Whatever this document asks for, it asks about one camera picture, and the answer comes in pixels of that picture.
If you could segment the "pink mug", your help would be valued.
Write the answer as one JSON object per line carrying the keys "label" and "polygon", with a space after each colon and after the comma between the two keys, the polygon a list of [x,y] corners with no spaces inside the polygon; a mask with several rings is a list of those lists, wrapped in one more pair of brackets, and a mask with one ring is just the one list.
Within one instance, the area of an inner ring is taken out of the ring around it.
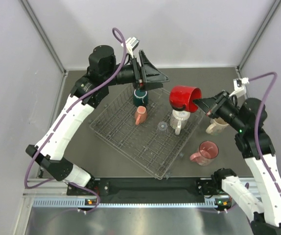
{"label": "pink mug", "polygon": [[209,165],[219,154],[218,146],[211,141],[202,142],[197,151],[190,156],[190,160],[201,166]]}

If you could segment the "small orange mug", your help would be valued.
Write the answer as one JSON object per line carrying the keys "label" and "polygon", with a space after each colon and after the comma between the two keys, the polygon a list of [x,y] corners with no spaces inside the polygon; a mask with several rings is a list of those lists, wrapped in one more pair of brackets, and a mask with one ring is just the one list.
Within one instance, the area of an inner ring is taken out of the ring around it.
{"label": "small orange mug", "polygon": [[139,106],[135,112],[135,124],[140,125],[147,119],[147,109],[144,106]]}

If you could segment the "dark green mug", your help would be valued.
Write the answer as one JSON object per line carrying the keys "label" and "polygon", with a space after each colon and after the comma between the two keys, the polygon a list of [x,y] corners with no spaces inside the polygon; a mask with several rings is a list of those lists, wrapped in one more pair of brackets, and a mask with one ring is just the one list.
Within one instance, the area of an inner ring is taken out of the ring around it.
{"label": "dark green mug", "polygon": [[139,107],[139,106],[146,107],[147,104],[148,104],[148,92],[147,91],[134,90],[133,104],[136,107]]}

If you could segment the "white floral mug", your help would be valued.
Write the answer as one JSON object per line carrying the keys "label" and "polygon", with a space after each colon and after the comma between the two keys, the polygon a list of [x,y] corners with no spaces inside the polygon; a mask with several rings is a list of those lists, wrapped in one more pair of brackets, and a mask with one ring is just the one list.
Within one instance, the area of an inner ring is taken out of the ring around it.
{"label": "white floral mug", "polygon": [[172,110],[169,124],[174,129],[176,135],[179,135],[181,130],[185,128],[189,118],[189,112]]}

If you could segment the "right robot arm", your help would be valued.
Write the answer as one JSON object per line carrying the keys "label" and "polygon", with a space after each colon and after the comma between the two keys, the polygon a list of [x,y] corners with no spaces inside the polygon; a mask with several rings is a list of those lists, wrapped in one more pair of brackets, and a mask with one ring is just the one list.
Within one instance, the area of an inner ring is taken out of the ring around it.
{"label": "right robot arm", "polygon": [[238,107],[226,91],[193,103],[208,117],[222,118],[237,131],[235,144],[254,177],[260,198],[231,169],[222,168],[212,175],[213,190],[234,199],[247,216],[253,234],[281,235],[281,177],[273,143],[263,129],[265,105],[257,98],[248,98]]}

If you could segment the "red mug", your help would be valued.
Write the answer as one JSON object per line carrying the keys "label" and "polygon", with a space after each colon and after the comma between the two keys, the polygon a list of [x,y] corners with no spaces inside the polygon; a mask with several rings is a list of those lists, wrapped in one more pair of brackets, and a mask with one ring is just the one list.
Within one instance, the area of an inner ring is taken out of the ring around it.
{"label": "red mug", "polygon": [[169,103],[172,109],[176,111],[186,111],[194,113],[198,106],[193,103],[195,99],[201,99],[202,93],[198,87],[175,86],[169,95]]}

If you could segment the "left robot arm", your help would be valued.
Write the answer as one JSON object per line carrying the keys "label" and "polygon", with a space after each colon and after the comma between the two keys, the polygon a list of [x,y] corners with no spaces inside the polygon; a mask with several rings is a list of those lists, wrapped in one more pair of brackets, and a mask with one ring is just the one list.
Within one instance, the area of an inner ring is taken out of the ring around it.
{"label": "left robot arm", "polygon": [[139,51],[139,58],[131,57],[128,64],[124,60],[116,64],[111,46],[97,46],[89,55],[87,72],[76,81],[58,118],[40,141],[26,148],[27,155],[55,180],[76,184],[83,194],[92,193],[94,177],[64,158],[77,129],[109,94],[109,86],[132,84],[136,90],[149,91],[162,88],[168,81],[143,50]]}

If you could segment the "clear plastic cup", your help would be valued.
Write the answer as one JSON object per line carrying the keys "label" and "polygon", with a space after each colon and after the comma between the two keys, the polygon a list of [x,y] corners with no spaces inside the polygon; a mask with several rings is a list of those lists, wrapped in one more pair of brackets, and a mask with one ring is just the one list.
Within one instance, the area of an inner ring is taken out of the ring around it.
{"label": "clear plastic cup", "polygon": [[168,124],[164,121],[161,121],[157,125],[158,131],[166,132],[168,130]]}

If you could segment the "cream coral pattern mug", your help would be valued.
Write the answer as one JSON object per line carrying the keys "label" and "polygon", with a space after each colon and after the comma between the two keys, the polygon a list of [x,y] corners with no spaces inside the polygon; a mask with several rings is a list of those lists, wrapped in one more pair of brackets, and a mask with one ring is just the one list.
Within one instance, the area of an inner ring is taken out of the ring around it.
{"label": "cream coral pattern mug", "polygon": [[206,133],[215,136],[220,134],[228,126],[229,124],[222,118],[214,118],[210,120],[210,125],[206,129]]}

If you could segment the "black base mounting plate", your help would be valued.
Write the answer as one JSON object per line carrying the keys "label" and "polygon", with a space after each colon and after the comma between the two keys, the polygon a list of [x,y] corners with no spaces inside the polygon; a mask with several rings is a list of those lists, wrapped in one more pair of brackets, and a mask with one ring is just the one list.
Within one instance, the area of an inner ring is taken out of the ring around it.
{"label": "black base mounting plate", "polygon": [[196,177],[99,178],[90,186],[102,203],[182,203],[202,202],[227,195],[211,179]]}

